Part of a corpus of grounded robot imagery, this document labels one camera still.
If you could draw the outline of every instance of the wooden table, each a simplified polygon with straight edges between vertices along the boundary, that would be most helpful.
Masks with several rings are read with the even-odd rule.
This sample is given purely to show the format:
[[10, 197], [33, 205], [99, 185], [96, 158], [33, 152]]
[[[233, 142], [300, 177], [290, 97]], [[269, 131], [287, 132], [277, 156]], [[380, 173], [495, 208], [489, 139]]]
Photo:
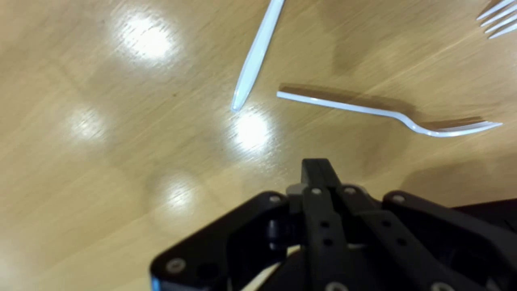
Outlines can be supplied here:
[[[267, 0], [2, 0], [0, 289], [149, 289], [154, 255], [327, 156], [382, 197], [516, 197], [517, 34], [482, 0], [288, 0], [241, 113], [233, 88]], [[280, 100], [298, 87], [409, 113], [487, 118], [432, 139]]]

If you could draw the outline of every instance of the bolt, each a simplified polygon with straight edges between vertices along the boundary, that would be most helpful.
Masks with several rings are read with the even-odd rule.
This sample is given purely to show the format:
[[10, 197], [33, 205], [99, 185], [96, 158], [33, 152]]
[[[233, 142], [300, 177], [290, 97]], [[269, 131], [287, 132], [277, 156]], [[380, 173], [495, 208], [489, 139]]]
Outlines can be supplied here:
[[405, 195], [393, 195], [392, 197], [395, 202], [398, 202], [398, 203], [405, 203], [406, 202], [406, 197]]
[[188, 266], [188, 263], [185, 261], [185, 258], [174, 258], [167, 263], [167, 271], [170, 273], [182, 273], [185, 270], [185, 266]]
[[272, 195], [272, 197], [270, 197], [270, 202], [279, 203], [279, 202], [280, 202], [280, 197], [279, 197], [279, 195]]
[[435, 281], [432, 291], [455, 291], [455, 287], [445, 281]]
[[350, 287], [346, 287], [340, 281], [332, 281], [327, 284], [325, 291], [350, 291]]
[[346, 194], [356, 194], [356, 187], [345, 187]]
[[316, 194], [316, 195], [321, 195], [322, 194], [322, 189], [319, 189], [319, 187], [312, 187], [312, 190], [311, 190], [312, 194]]

